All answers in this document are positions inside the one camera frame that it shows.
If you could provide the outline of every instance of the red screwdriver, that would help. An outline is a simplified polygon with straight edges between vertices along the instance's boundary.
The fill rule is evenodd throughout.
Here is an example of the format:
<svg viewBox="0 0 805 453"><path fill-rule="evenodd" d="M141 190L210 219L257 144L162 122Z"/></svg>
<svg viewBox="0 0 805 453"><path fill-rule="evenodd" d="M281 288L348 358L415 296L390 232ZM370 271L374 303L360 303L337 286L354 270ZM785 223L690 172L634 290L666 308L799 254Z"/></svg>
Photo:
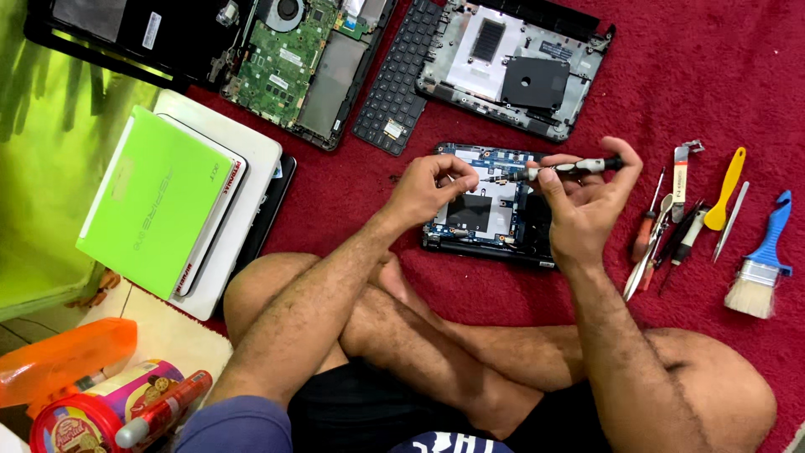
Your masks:
<svg viewBox="0 0 805 453"><path fill-rule="evenodd" d="M646 254L646 250L649 247L649 237L651 237L651 227L654 225L654 219L657 218L657 214L654 212L654 204L657 202L657 195L659 194L660 186L663 185L664 176L665 176L665 167L663 167L663 171L659 174L659 181L657 181L657 189L654 190L654 199L651 200L651 207L643 215L643 223L640 224L640 230L638 231L638 238L634 240L634 246L632 247L633 263L639 263L640 260L642 260L643 256Z"/></svg>

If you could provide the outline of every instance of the black shorts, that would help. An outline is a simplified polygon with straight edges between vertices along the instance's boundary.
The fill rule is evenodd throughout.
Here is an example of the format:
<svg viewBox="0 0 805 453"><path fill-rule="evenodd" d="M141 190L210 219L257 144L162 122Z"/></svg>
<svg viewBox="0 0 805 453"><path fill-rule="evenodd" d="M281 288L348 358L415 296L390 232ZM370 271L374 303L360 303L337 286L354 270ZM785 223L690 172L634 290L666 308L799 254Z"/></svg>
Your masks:
<svg viewBox="0 0 805 453"><path fill-rule="evenodd" d="M458 410L360 358L313 376L288 406L294 452L383 453L428 431L488 438ZM587 381L546 393L503 441L514 453L611 451Z"/></svg>

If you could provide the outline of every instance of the laptop keyboard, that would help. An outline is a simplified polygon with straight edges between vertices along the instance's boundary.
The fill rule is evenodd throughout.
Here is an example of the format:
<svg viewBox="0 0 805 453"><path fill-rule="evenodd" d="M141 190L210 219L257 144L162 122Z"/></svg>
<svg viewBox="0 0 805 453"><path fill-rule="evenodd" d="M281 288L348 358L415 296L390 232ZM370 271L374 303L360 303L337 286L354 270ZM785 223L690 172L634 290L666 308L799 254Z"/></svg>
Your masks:
<svg viewBox="0 0 805 453"><path fill-rule="evenodd" d="M414 84L441 14L433 2L413 1L353 124L355 135L394 156L405 149L425 108Z"/></svg>

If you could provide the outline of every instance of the paintbrush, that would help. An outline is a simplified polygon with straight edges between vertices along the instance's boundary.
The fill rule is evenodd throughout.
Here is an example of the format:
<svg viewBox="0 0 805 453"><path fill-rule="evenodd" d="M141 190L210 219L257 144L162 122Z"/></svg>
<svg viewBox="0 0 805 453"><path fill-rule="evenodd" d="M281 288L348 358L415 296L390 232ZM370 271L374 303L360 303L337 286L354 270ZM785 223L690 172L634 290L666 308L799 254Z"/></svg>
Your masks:
<svg viewBox="0 0 805 453"><path fill-rule="evenodd" d="M769 228L761 246L751 255L738 273L724 305L733 310L768 319L771 316L774 283L777 275L791 275L791 266L783 266L777 259L777 238L791 214L791 191L777 199L779 207L769 216Z"/></svg>

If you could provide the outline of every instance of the blue brush handle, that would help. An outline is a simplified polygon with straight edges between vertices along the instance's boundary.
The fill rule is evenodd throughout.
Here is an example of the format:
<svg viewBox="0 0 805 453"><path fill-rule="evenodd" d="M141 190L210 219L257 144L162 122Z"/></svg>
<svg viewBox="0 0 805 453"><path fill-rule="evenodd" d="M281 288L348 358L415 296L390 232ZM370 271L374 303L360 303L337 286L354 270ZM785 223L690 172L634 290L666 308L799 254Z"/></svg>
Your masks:
<svg viewBox="0 0 805 453"><path fill-rule="evenodd" d="M788 216L791 215L791 191L786 190L783 192L780 198L777 199L777 204L780 207L769 216L769 229L766 231L766 238L763 239L760 247L752 255L746 256L746 258L756 263L780 268L781 274L789 276L793 270L791 266L783 266L777 259L777 238L780 237L782 229L788 222Z"/></svg>

